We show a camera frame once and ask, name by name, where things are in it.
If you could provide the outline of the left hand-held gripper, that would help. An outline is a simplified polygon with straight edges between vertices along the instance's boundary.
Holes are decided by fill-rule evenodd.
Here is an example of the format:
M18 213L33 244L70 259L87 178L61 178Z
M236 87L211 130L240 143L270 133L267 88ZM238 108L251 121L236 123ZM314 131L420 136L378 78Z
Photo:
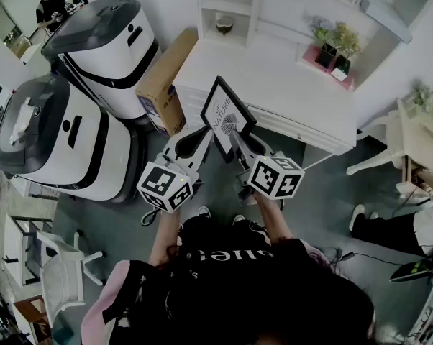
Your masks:
M173 135L155 161L148 162L137 184L145 202L168 213L179 209L199 190L199 167L205 161L214 132L191 126Z

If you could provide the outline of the white cabinet with black frame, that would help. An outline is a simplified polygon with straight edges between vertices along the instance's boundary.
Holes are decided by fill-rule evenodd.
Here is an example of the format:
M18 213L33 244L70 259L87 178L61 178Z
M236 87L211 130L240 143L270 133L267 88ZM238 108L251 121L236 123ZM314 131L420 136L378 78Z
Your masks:
M50 218L6 215L2 262L20 287L40 281L40 270L50 258L37 232L50 233L52 229Z

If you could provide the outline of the person's left forearm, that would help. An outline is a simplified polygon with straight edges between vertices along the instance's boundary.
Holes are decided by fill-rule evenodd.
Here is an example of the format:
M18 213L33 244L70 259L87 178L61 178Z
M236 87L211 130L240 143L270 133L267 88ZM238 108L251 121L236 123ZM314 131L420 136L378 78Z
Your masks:
M162 212L157 234L152 246L149 264L158 269L164 268L170 262L178 259L178 231L181 222L181 210L173 213Z

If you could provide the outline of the person's black pink shirt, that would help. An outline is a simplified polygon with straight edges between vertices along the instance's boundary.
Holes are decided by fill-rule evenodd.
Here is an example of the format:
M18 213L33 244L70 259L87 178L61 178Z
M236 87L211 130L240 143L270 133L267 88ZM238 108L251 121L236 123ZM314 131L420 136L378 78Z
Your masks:
M267 249L178 245L158 269L116 264L81 325L81 345L376 345L367 293L300 239Z

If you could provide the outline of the brown round bowl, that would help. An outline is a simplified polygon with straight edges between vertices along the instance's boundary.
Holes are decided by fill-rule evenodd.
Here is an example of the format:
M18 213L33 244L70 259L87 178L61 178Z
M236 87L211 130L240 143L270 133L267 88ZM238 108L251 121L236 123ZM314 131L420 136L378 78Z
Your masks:
M232 31L234 20L231 17L221 17L215 21L216 30L222 35L226 35Z

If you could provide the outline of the person's legs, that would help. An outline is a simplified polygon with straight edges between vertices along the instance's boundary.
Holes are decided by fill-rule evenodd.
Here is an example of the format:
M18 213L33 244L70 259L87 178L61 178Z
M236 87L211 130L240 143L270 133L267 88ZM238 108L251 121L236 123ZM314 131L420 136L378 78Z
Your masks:
M178 233L186 249L245 250L269 249L270 240L260 224L246 219L233 226L221 224L214 218L192 217Z

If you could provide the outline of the brown cardboard box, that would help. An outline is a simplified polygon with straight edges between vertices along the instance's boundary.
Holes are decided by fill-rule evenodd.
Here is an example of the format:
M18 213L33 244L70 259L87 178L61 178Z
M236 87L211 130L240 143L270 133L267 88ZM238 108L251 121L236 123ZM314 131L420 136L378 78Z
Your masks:
M172 137L186 124L176 87L173 85L181 66L198 41L197 30L188 27L137 86L136 94L158 132Z

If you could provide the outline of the black framed nature picture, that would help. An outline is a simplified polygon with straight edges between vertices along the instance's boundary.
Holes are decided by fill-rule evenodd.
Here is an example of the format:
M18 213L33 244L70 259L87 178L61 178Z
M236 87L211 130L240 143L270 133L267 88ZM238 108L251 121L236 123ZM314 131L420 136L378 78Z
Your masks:
M249 134L257 121L236 93L221 76L217 76L210 90L201 119L214 132L214 142L223 160L234 158L230 136L232 132Z

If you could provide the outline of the white office chair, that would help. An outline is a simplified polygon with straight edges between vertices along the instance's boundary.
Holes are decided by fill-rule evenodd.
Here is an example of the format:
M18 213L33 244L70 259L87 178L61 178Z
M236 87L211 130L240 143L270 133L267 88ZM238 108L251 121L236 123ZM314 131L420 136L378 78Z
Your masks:
M75 231L73 243L68 244L57 234L41 231L36 233L41 244L55 252L40 269L42 299L50 327L54 326L61 311L86 304L83 297L83 276L98 286L105 284L87 268L87 264L105 257L106 253L97 251L90 255L84 254L79 249L79 239L82 236L81 230Z

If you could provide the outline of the white desk with drawers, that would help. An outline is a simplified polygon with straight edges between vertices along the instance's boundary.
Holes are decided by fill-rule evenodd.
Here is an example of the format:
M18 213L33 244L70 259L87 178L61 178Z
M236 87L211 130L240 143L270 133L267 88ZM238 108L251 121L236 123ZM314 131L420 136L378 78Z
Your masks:
M201 121L205 100L221 76L258 126L334 155L348 152L357 136L353 94L301 63L305 50L266 34L249 47L199 40L173 82L188 124Z

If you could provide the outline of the black green device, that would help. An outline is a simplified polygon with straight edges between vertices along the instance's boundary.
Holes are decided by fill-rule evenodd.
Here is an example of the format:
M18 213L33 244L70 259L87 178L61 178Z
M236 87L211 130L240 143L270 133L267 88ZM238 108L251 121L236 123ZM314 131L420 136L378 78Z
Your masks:
M401 265L390 277L389 282L408 282L433 276L433 260L422 259Z

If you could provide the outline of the green potted plant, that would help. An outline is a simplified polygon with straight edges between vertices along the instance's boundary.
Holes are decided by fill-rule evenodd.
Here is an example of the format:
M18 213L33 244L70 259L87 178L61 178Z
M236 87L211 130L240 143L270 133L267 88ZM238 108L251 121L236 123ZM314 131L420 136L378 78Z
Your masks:
M414 103L425 113L433 115L433 88L423 83L414 86Z

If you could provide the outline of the brown wooden table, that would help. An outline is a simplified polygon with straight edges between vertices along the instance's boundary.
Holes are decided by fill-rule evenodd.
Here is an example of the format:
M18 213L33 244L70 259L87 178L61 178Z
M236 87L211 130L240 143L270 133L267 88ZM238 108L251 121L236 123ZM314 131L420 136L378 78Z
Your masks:
M45 303L41 295L12 304L18 329L32 345L39 345L52 339Z

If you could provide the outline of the white crumpled tissue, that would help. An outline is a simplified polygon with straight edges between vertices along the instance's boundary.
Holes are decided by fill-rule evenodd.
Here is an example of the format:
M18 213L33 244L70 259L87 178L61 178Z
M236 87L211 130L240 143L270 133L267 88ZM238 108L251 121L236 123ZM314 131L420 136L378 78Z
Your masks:
M35 110L34 106L30 106L31 97L28 96L24 100L24 103L20 106L17 120L12 129L11 136L9 138L10 145L14 145L27 131L31 118Z

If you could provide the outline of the white carved wooden chair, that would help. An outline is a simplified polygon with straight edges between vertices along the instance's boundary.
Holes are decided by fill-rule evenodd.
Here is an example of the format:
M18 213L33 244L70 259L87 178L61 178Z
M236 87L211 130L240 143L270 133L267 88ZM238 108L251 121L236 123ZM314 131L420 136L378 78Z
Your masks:
M418 117L410 118L409 114L413 111L400 99L397 100L397 107L387 115L374 119L358 134L357 139L361 140L369 136L373 128L384 126L386 149L348 167L348 175L388 162L404 162L405 157L433 173L433 116L421 112Z

